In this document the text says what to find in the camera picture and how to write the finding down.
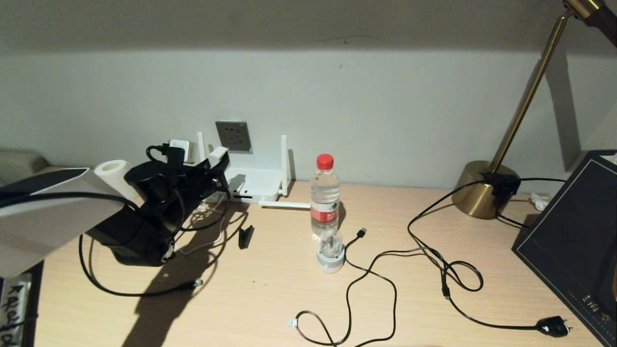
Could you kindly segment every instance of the desk surface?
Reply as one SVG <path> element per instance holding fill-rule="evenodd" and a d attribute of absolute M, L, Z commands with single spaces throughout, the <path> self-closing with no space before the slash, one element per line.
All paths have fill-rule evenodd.
<path fill-rule="evenodd" d="M 388 249 L 415 244 L 405 231 L 408 221 L 443 196 L 445 190 L 343 185 L 346 241 L 362 227 L 367 235 L 348 257 L 367 266 Z M 293 184 L 288 201 L 305 201 L 309 185 Z M 128 267 L 100 245 L 93 250 L 97 279 L 118 291 L 163 289 L 202 277 L 194 293 L 158 298 L 121 298 L 96 289 L 81 271 L 77 241 L 50 256 L 43 271 L 36 346 L 315 346 L 287 327 L 301 310 L 321 316 L 335 340 L 347 329 L 345 290 L 362 273 L 346 264 L 336 274 L 322 272 L 315 259 L 309 213 L 233 204 L 226 228 L 255 226 L 251 245 L 240 250 L 235 236 L 222 249 L 203 248 L 179 256 L 161 268 Z M 524 220 L 537 213 L 530 204 L 513 201 L 505 215 Z M 413 230 L 447 260 L 474 264 L 484 289 L 467 292 L 450 281 L 452 297 L 466 313 L 494 324 L 533 325 L 562 316 L 573 331 L 552 338 L 535 331 L 487 328 L 459 313 L 441 295 L 439 270 L 425 257 L 384 257 L 374 270 L 398 289 L 397 331 L 375 346 L 596 346 L 599 342 L 570 310 L 510 250 L 518 230 L 496 220 L 479 220 L 450 206 L 420 219 Z M 181 245 L 212 240 L 216 231 L 185 235 Z M 208 263 L 220 251 L 212 265 Z M 471 272 L 460 271 L 469 286 Z M 386 337 L 392 329 L 392 287 L 369 276 L 350 291 L 353 329 L 345 345 Z M 326 341 L 310 316 L 300 319 L 307 336 Z"/>

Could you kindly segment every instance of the brass desk lamp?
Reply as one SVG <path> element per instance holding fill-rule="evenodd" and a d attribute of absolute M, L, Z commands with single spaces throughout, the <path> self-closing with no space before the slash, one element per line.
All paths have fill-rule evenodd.
<path fill-rule="evenodd" d="M 499 145 L 491 162 L 473 161 L 467 163 L 458 180 L 457 188 L 468 183 L 485 180 L 486 174 L 504 174 L 518 177 L 512 169 L 502 165 L 503 158 L 516 135 L 519 125 L 536 93 L 537 87 L 544 76 L 549 60 L 559 42 L 566 22 L 572 16 L 582 20 L 589 27 L 597 27 L 617 47 L 617 17 L 604 4 L 603 0 L 564 0 L 566 12 L 557 18 L 550 34 L 542 58 L 538 63 L 531 82 L 523 94 L 521 104 Z M 482 219 L 493 219 L 508 203 L 510 196 L 493 194 L 490 183 L 478 183 L 464 188 L 452 195 L 452 202 L 464 213 Z"/>

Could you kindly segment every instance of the electrical outlet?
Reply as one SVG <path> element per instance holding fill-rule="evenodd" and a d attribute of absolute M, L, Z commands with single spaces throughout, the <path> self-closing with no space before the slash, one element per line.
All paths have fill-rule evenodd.
<path fill-rule="evenodd" d="M 250 151 L 251 139 L 246 122 L 216 122 L 221 146 L 230 151 Z"/>

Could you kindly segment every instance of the power adapter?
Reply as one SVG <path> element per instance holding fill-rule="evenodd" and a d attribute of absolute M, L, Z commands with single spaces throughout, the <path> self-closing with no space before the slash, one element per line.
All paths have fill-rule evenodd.
<path fill-rule="evenodd" d="M 193 164 L 195 162 L 195 146 L 192 142 L 186 140 L 170 140 L 169 147 L 177 147 L 184 149 L 184 162 Z"/>

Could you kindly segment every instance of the black cable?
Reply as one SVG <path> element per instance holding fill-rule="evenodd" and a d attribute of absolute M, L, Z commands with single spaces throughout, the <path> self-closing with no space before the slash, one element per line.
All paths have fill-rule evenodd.
<path fill-rule="evenodd" d="M 544 181 L 554 181 L 554 182 L 564 182 L 563 180 L 558 180 L 556 178 L 522 178 L 521 181 L 532 181 L 532 180 L 544 180 Z M 434 204 L 430 205 L 427 209 L 425 209 L 424 211 L 422 211 L 420 214 L 418 214 L 415 218 L 413 218 L 409 224 L 407 225 L 407 232 L 409 233 L 409 235 L 414 239 L 414 241 L 416 241 L 416 243 L 418 244 L 418 246 L 424 246 L 429 248 L 429 246 L 422 241 L 420 238 L 418 238 L 415 234 L 412 233 L 411 231 L 411 225 L 417 221 L 418 219 L 422 218 L 424 215 L 426 215 L 426 213 L 428 211 L 430 211 L 430 209 L 432 209 L 434 206 L 436 206 L 437 204 L 439 204 L 441 201 L 445 200 L 446 198 L 448 198 L 449 196 L 453 195 L 454 193 L 456 193 L 457 191 L 466 188 L 466 186 L 470 186 L 470 185 L 475 185 L 478 183 L 486 183 L 486 181 L 477 181 L 477 182 L 472 182 L 469 183 L 467 185 L 461 186 L 453 191 L 451 191 L 450 193 L 446 194 L 443 198 L 437 200 Z M 509 330 L 539 330 L 539 324 L 536 325 L 497 325 L 497 324 L 490 324 L 490 323 L 486 323 L 486 322 L 482 322 L 480 320 L 477 320 L 471 316 L 469 316 L 468 314 L 464 313 L 452 300 L 452 297 L 450 295 L 450 289 L 447 286 L 447 275 L 448 275 L 448 270 L 451 270 L 452 275 L 455 277 L 455 281 L 465 290 L 468 291 L 479 291 L 482 289 L 482 287 L 484 286 L 484 281 L 482 279 L 482 275 L 480 273 L 480 271 L 478 271 L 475 267 L 473 267 L 473 265 L 467 263 L 467 262 L 462 262 L 462 261 L 454 261 L 454 262 L 446 262 L 445 259 L 436 251 L 431 251 L 433 253 L 433 255 L 435 255 L 440 261 L 442 261 L 443 263 L 443 268 L 440 267 L 438 264 L 437 266 L 440 267 L 441 270 L 441 277 L 442 277 L 442 292 L 444 294 L 444 296 L 446 297 L 446 299 L 448 299 L 450 301 L 450 303 L 452 304 L 452 306 L 457 310 L 457 312 L 459 312 L 463 317 L 471 320 L 472 322 L 475 322 L 477 324 L 480 325 L 484 325 L 486 327 L 492 327 L 492 328 L 499 328 L 499 329 L 509 329 Z M 460 278 L 458 277 L 458 275 L 456 274 L 456 271 L 454 271 L 454 269 L 452 268 L 453 265 L 464 265 L 469 267 L 475 274 L 476 276 L 478 276 L 478 279 L 480 280 L 480 284 L 478 285 L 477 288 L 475 289 L 471 289 L 468 288 L 466 285 L 464 285 L 464 283 L 462 283 L 460 281 Z"/>
<path fill-rule="evenodd" d="M 197 232 L 199 230 L 208 229 L 208 228 L 216 225 L 217 223 L 219 223 L 221 220 L 223 220 L 223 218 L 225 218 L 225 215 L 227 214 L 227 211 L 230 209 L 230 205 L 231 205 L 231 194 L 230 194 L 229 190 L 225 190 L 225 196 L 227 198 L 227 202 L 225 203 L 225 208 L 223 209 L 223 212 L 221 212 L 221 215 L 218 216 L 218 218 L 214 222 L 208 223 L 208 224 L 203 225 L 201 227 L 180 228 L 180 230 L 182 230 L 183 232 Z"/>
<path fill-rule="evenodd" d="M 223 239 L 223 242 L 221 242 L 220 244 L 218 244 L 218 245 L 208 249 L 208 255 L 212 256 L 212 259 L 208 263 L 206 263 L 206 265 L 204 266 L 204 269 L 208 269 L 212 265 L 215 266 L 214 270 L 210 274 L 210 278 L 212 278 L 212 274 L 214 274 L 214 272 L 216 271 L 216 266 L 217 266 L 218 258 L 220 258 L 223 255 L 223 252 L 225 251 L 225 248 L 227 247 L 227 242 L 229 241 L 230 238 L 233 237 L 233 235 L 235 235 L 238 232 L 238 230 L 240 230 L 240 228 L 246 222 L 246 219 L 248 218 L 248 216 L 249 216 L 249 213 L 244 211 L 236 220 L 234 220 L 234 221 L 230 220 L 228 222 L 228 225 L 229 224 L 233 224 L 233 223 L 239 221 L 241 218 L 244 218 L 244 220 L 242 222 L 240 222 L 240 224 L 236 228 L 236 231 L 234 231 L 231 234 L 231 236 L 227 237 L 227 228 L 225 228 L 223 230 L 223 234 L 225 235 L 225 237 Z M 221 249 L 219 250 L 219 252 L 217 254 L 214 254 L 213 252 L 210 251 L 212 248 L 216 248 L 216 247 L 219 247 L 219 246 L 221 247 Z M 205 284 L 207 284 L 210 281 L 210 278 L 205 281 Z M 202 290 L 204 290 L 204 287 L 202 287 L 202 288 L 198 289 L 197 291 L 193 292 L 193 297 L 195 297 L 195 295 L 198 295 Z"/>
<path fill-rule="evenodd" d="M 43 200 L 52 200 L 52 199 L 71 199 L 71 198 L 89 198 L 89 199 L 118 201 L 120 203 L 123 203 L 131 207 L 134 211 L 139 210 L 139 206 L 137 206 L 137 204 L 135 204 L 133 201 L 130 201 L 129 199 L 126 199 L 122 196 L 100 194 L 100 193 L 90 193 L 90 192 L 84 192 L 84 191 L 22 195 L 22 196 L 18 196 L 15 198 L 10 198 L 10 199 L 5 199 L 5 200 L 0 201 L 0 208 L 13 206 L 17 204 L 30 203 L 33 201 L 43 201 Z M 90 275 L 90 273 L 88 272 L 88 269 L 86 268 L 86 263 L 83 257 L 83 235 L 79 236 L 79 258 L 80 258 L 81 269 L 83 270 L 84 274 L 86 275 L 86 278 L 88 278 L 90 283 L 92 283 L 96 288 L 106 293 L 117 295 L 117 296 L 139 296 L 139 297 L 158 296 L 158 295 L 171 293 L 176 290 L 193 289 L 196 286 L 202 284 L 201 279 L 197 279 L 197 280 L 191 280 L 191 281 L 181 283 L 173 288 L 169 288 L 163 291 L 155 291 L 151 293 L 120 293 L 120 292 L 105 288 L 97 280 L 95 280 L 93 276 Z"/>
<path fill-rule="evenodd" d="M 509 219 L 508 217 L 504 216 L 503 214 L 501 214 L 499 212 L 495 213 L 495 218 L 497 220 L 499 220 L 500 222 L 503 222 L 502 220 L 500 220 L 500 218 L 503 218 L 503 219 L 507 220 L 508 222 L 510 222 L 512 224 L 515 224 L 515 225 L 517 225 L 517 226 L 519 226 L 521 228 L 530 228 L 530 226 L 528 226 L 527 224 L 523 224 L 523 223 L 517 222 L 517 221 L 515 221 L 513 219 Z"/>
<path fill-rule="evenodd" d="M 182 238 L 182 236 L 184 236 L 184 232 L 180 233 L 180 236 L 178 236 L 177 239 L 173 240 L 174 243 L 178 243 L 178 241 Z"/>
<path fill-rule="evenodd" d="M 172 231 L 172 235 L 170 236 L 170 239 L 176 237 L 176 235 L 180 231 L 180 228 L 182 227 L 182 224 L 184 223 L 184 217 L 186 215 L 186 208 L 184 207 L 184 199 L 182 198 L 182 195 L 180 195 L 180 192 L 176 188 L 173 189 L 173 193 L 176 194 L 176 197 L 178 198 L 178 202 L 180 203 L 180 211 L 182 213 L 182 216 L 180 217 L 180 221 L 176 225 L 176 228 Z"/>
<path fill-rule="evenodd" d="M 363 236 L 364 236 L 364 231 L 363 230 L 358 232 L 358 235 L 345 246 L 345 254 L 347 254 L 347 252 L 349 250 L 349 247 L 352 244 L 354 244 L 359 238 L 361 238 Z M 351 265 L 352 267 L 355 267 L 358 270 L 364 271 L 364 274 L 362 274 L 362 276 L 356 278 L 354 281 L 352 281 L 347 286 L 347 290 L 346 290 L 346 293 L 345 293 L 345 301 L 347 303 L 348 324 L 347 324 L 347 332 L 346 332 L 345 336 L 343 338 L 341 338 L 339 341 L 334 342 L 334 340 L 332 339 L 332 336 L 331 336 L 328 328 L 326 327 L 326 325 L 323 322 L 323 320 L 321 319 L 321 317 L 319 317 L 319 315 L 314 313 L 313 311 L 308 311 L 308 310 L 304 310 L 304 311 L 298 312 L 298 314 L 296 314 L 296 321 L 298 321 L 299 318 L 302 317 L 305 314 L 310 314 L 311 316 L 314 316 L 317 319 L 317 321 L 319 321 L 319 323 L 321 324 L 321 327 L 323 328 L 323 330 L 326 332 L 326 336 L 328 337 L 329 343 L 328 342 L 322 342 L 322 341 L 313 340 L 313 339 L 307 337 L 306 335 L 304 335 L 304 333 L 302 333 L 302 330 L 300 329 L 300 325 L 296 324 L 296 331 L 298 332 L 298 334 L 302 338 L 304 338 L 305 340 L 307 340 L 309 342 L 312 342 L 312 343 L 315 343 L 316 345 L 321 345 L 321 346 L 338 346 L 338 345 L 341 345 L 341 344 L 345 343 L 345 341 L 347 341 L 347 339 L 351 335 L 351 328 L 352 328 L 352 312 L 351 312 L 351 303 L 349 302 L 349 291 L 351 290 L 351 287 L 354 284 L 356 284 L 357 282 L 361 281 L 368 274 L 372 274 L 372 275 L 375 275 L 375 276 L 377 276 L 377 277 L 387 281 L 392 286 L 392 289 L 394 290 L 394 302 L 392 304 L 392 332 L 390 333 L 390 335 L 388 335 L 388 336 L 386 336 L 384 338 L 374 338 L 374 339 L 371 339 L 371 340 L 367 340 L 367 341 L 364 341 L 364 342 L 360 343 L 359 345 L 356 345 L 356 347 L 365 346 L 365 345 L 368 345 L 369 343 L 390 340 L 394 336 L 394 334 L 396 332 L 396 303 L 397 303 L 397 298 L 398 298 L 398 291 L 397 291 L 397 288 L 396 288 L 396 285 L 394 284 L 394 282 L 392 280 L 390 280 L 389 278 L 374 272 L 372 270 L 373 266 L 375 265 L 377 260 L 379 258 L 381 258 L 381 257 L 384 257 L 384 256 L 409 257 L 409 256 L 414 256 L 414 255 L 421 255 L 421 254 L 408 254 L 408 253 L 416 252 L 416 251 L 419 251 L 419 250 L 422 250 L 422 249 L 427 249 L 427 248 L 419 247 L 419 248 L 415 248 L 415 249 L 408 249 L 408 250 L 405 250 L 405 251 L 390 250 L 390 251 L 381 252 L 377 256 L 375 256 L 375 258 L 373 258 L 373 261 L 371 262 L 370 266 L 367 269 L 353 264 L 352 262 L 349 261 L 349 258 L 346 256 L 345 257 L 345 262 L 348 263 L 349 265 Z"/>
<path fill-rule="evenodd" d="M 521 178 L 520 179 L 521 182 L 524 181 L 549 181 L 549 182 L 567 182 L 566 180 L 562 180 L 559 178 L 543 178 L 543 177 L 528 177 L 528 178 Z"/>
<path fill-rule="evenodd" d="M 161 291 L 151 291 L 148 293 L 121 293 L 119 291 L 114 291 L 114 290 L 110 290 L 107 289 L 106 287 L 104 287 L 103 285 L 101 285 L 97 280 L 95 280 L 93 278 L 93 276 L 88 272 L 88 269 L 86 267 L 86 262 L 84 260 L 83 257 L 83 235 L 79 235 L 79 261 L 81 264 L 81 269 L 83 270 L 83 273 L 86 275 L 86 278 L 88 278 L 88 280 L 90 281 L 90 283 L 92 283 L 96 288 L 108 293 L 108 294 L 112 294 L 112 295 L 116 295 L 116 296 L 129 296 L 129 297 L 139 297 L 139 298 L 147 298 L 147 297 L 151 297 L 151 296 L 159 296 L 159 295 L 164 295 L 164 294 L 169 294 L 173 291 L 176 290 L 189 290 L 189 289 L 193 289 L 199 285 L 202 285 L 202 281 L 201 279 L 197 279 L 197 280 L 190 280 L 187 282 L 183 282 L 173 288 L 169 288 L 166 290 L 161 290 Z"/>
<path fill-rule="evenodd" d="M 227 226 L 229 226 L 230 224 L 234 224 L 234 223 L 236 223 L 237 221 L 239 221 L 239 220 L 240 220 L 240 218 L 244 218 L 244 219 L 246 220 L 246 216 L 247 216 L 247 215 L 248 215 L 248 213 L 247 213 L 247 212 L 242 213 L 242 214 L 241 214 L 238 218 L 236 218 L 236 220 L 230 220 L 230 221 L 228 221 L 228 222 L 227 222 Z M 188 254 L 191 254 L 191 253 L 193 253 L 193 252 L 197 251 L 198 249 L 201 249 L 201 248 L 206 247 L 206 246 L 210 246 L 210 247 L 208 247 L 208 249 L 214 249 L 214 248 L 218 248 L 218 247 L 224 246 L 224 245 L 226 245 L 226 244 L 227 244 L 227 242 L 229 242 L 229 241 L 230 241 L 230 240 L 231 240 L 234 236 L 236 236 L 236 234 L 240 231 L 240 229 L 241 229 L 241 227 L 236 228 L 236 230 L 234 230 L 234 232 L 233 232 L 233 233 L 231 233 L 229 236 L 225 236 L 225 237 L 223 237 L 223 241 L 219 241 L 219 242 L 218 242 L 218 243 L 216 243 L 216 244 L 215 244 L 215 243 L 206 243 L 206 244 L 204 244 L 204 245 L 200 245 L 200 246 L 193 247 L 193 248 L 192 248 L 191 250 L 189 250 L 187 253 L 185 253 L 184 251 L 180 251 L 180 252 L 181 252 L 182 254 L 184 254 L 184 255 L 188 255 Z M 226 228 L 226 227 L 225 227 L 224 231 L 222 231 L 222 233 L 224 233 L 225 235 L 227 235 L 227 228 Z M 177 241 L 178 241 L 178 240 L 182 237 L 182 235 L 184 235 L 184 232 L 182 232 L 182 233 L 180 234 L 180 236 L 176 239 L 176 242 L 177 242 Z"/>
<path fill-rule="evenodd" d="M 531 180 L 545 180 L 545 181 L 554 181 L 554 182 L 565 182 L 564 180 L 559 180 L 559 179 L 553 179 L 553 178 L 523 178 L 521 179 L 521 181 L 531 181 Z M 482 322 L 478 319 L 475 319 L 471 316 L 469 316 L 468 314 L 464 313 L 455 303 L 454 300 L 452 299 L 451 295 L 450 295 L 450 289 L 447 286 L 447 278 L 450 277 L 452 278 L 459 286 L 461 286 L 463 289 L 467 290 L 467 291 L 479 291 L 484 287 L 484 279 L 482 277 L 482 273 L 480 273 L 480 271 L 473 265 L 471 265 L 468 262 L 465 261 L 453 261 L 453 262 L 447 262 L 443 256 L 441 256 L 441 254 L 434 248 L 429 247 L 424 241 L 422 241 L 420 238 L 418 238 L 415 234 L 412 233 L 411 231 L 411 225 L 416 222 L 418 219 L 422 218 L 423 216 L 427 215 L 429 213 L 429 211 L 434 208 L 435 206 L 437 206 L 439 203 L 441 203 L 443 200 L 447 199 L 448 197 L 452 196 L 453 194 L 455 194 L 456 192 L 467 188 L 469 186 L 473 186 L 476 184 L 480 184 L 480 183 L 488 183 L 487 181 L 477 181 L 477 182 L 471 182 L 468 183 L 466 185 L 460 186 L 456 189 L 454 189 L 453 191 L 451 191 L 450 193 L 446 194 L 445 196 L 443 196 L 442 198 L 440 198 L 439 200 L 437 200 L 435 203 L 433 203 L 432 205 L 430 205 L 429 207 L 427 207 L 425 210 L 423 210 L 421 213 L 419 213 L 416 217 L 414 217 L 409 224 L 407 225 L 407 232 L 409 233 L 409 235 L 414 239 L 414 241 L 418 244 L 418 248 L 415 249 L 410 249 L 407 251 L 385 251 L 385 252 L 381 252 L 379 253 L 375 258 L 373 258 L 373 261 L 371 262 L 371 265 L 369 266 L 369 268 L 365 269 L 363 267 L 357 266 L 353 263 L 351 263 L 349 261 L 349 259 L 345 258 L 345 262 L 348 263 L 349 265 L 351 265 L 352 267 L 355 267 L 358 270 L 362 270 L 365 273 L 360 276 L 359 278 L 355 279 L 353 282 L 351 282 L 349 284 L 349 286 L 347 286 L 347 290 L 346 290 L 346 303 L 347 303 L 347 314 L 348 314 L 348 326 L 347 326 L 347 333 L 345 334 L 345 336 L 340 339 L 337 342 L 334 342 L 334 340 L 332 339 L 332 336 L 328 330 L 328 328 L 326 327 L 325 323 L 323 322 L 323 320 L 319 317 L 319 315 L 317 315 L 316 313 L 312 312 L 312 311 L 308 311 L 308 310 L 304 310 L 304 311 L 300 311 L 297 315 L 296 315 L 296 330 L 298 332 L 298 334 L 304 338 L 305 340 L 315 343 L 317 345 L 322 345 L 322 346 L 338 346 L 342 343 L 344 343 L 345 341 L 347 341 L 347 339 L 350 336 L 351 333 L 351 328 L 352 328 L 352 313 L 351 313 L 351 305 L 349 302 L 349 290 L 351 289 L 351 287 L 357 283 L 358 281 L 360 281 L 361 279 L 365 278 L 368 274 L 373 274 L 385 281 L 387 281 L 388 283 L 390 283 L 390 285 L 392 285 L 392 288 L 394 290 L 394 304 L 393 304 L 393 308 L 392 308 L 392 333 L 385 338 L 376 338 L 376 339 L 372 339 L 372 340 L 368 340 L 365 341 L 363 343 L 360 343 L 359 345 L 357 345 L 356 347 L 360 347 L 360 346 L 364 346 L 367 345 L 369 343 L 372 342 L 377 342 L 377 341 L 386 341 L 391 339 L 396 331 L 396 302 L 397 302 L 397 289 L 396 289 L 396 285 L 394 284 L 394 282 L 392 282 L 390 279 L 388 279 L 387 277 L 384 277 L 380 274 L 377 274 L 376 272 L 372 271 L 372 268 L 375 264 L 375 262 L 377 261 L 377 259 L 379 259 L 382 256 L 401 256 L 401 257 L 410 257 L 410 256 L 416 256 L 416 255 L 425 255 L 433 264 L 435 264 L 436 266 L 438 266 L 438 268 L 440 268 L 441 271 L 441 282 L 442 282 L 442 294 L 445 296 L 446 299 L 448 299 L 448 301 L 450 301 L 450 303 L 452 304 L 452 306 L 456 309 L 456 311 L 458 313 L 460 313 L 463 317 L 466 317 L 467 319 L 471 320 L 474 323 L 486 326 L 486 327 L 491 327 L 491 328 L 499 328 L 499 329 L 509 329 L 509 330 L 538 330 L 546 335 L 551 335 L 551 336 L 555 336 L 555 337 L 561 337 L 561 336 L 565 336 L 567 335 L 568 331 L 569 331 L 569 327 L 567 327 L 564 322 L 563 319 L 561 319 L 561 317 L 550 317 L 550 318 L 546 318 L 546 319 L 541 319 L 538 321 L 537 324 L 535 325 L 498 325 L 498 324 L 490 324 L 490 323 L 486 323 L 486 322 Z M 519 224 L 518 222 L 515 222 L 514 220 L 510 220 L 506 217 L 503 217 L 504 219 L 507 219 L 513 223 Z M 349 246 L 351 246 L 352 244 L 354 244 L 359 238 L 364 236 L 365 231 L 361 230 L 360 232 L 358 232 L 357 236 L 350 241 L 346 247 L 345 247 L 345 254 L 348 254 L 348 249 Z M 423 254 L 401 254 L 401 253 L 412 253 L 415 251 L 422 251 Z M 457 271 L 454 269 L 455 265 L 461 265 L 464 267 L 467 267 L 468 269 L 470 269 L 478 278 L 479 284 L 477 288 L 470 288 L 467 285 L 465 285 L 460 277 L 458 276 Z M 322 341 L 316 341 L 313 340 L 309 337 L 307 337 L 306 335 L 304 335 L 302 333 L 302 330 L 299 327 L 299 323 L 298 320 L 302 315 L 305 314 L 310 314 L 311 316 L 314 316 L 317 321 L 319 321 L 319 323 L 321 324 L 321 327 L 323 328 L 323 330 L 326 333 L 326 336 L 328 337 L 329 343 L 327 342 L 322 342 Z"/>
<path fill-rule="evenodd" d="M 520 179 L 520 181 L 521 181 L 521 182 L 525 182 L 525 181 L 548 181 L 548 182 L 562 182 L 562 183 L 567 182 L 566 180 L 562 180 L 562 179 L 559 179 L 559 178 L 543 178 L 543 177 L 528 177 L 528 178 L 521 178 L 521 179 Z M 517 226 L 519 226 L 519 227 L 521 227 L 521 228 L 530 228 L 530 226 L 529 226 L 529 225 L 526 225 L 526 224 L 523 224 L 523 223 L 521 223 L 521 222 L 517 222 L 517 221 L 515 221 L 515 220 L 513 220 L 513 219 L 510 219 L 510 218 L 508 218 L 508 217 L 506 217 L 506 216 L 502 215 L 501 213 L 499 213 L 499 211 L 495 211 L 495 218 L 496 218 L 497 220 L 499 220 L 500 222 L 503 222 L 501 219 L 505 219 L 505 220 L 507 220 L 508 222 L 510 222 L 510 223 L 512 223 L 512 224 L 515 224 L 515 225 L 517 225 Z"/>
<path fill-rule="evenodd" d="M 157 151 L 161 152 L 159 146 L 148 146 L 146 148 L 146 155 L 148 156 L 148 159 L 150 159 L 151 161 L 159 161 L 160 162 L 160 160 L 158 160 L 155 157 L 153 157 L 152 154 L 150 153 L 150 151 L 152 151 L 153 149 L 156 149 Z"/>

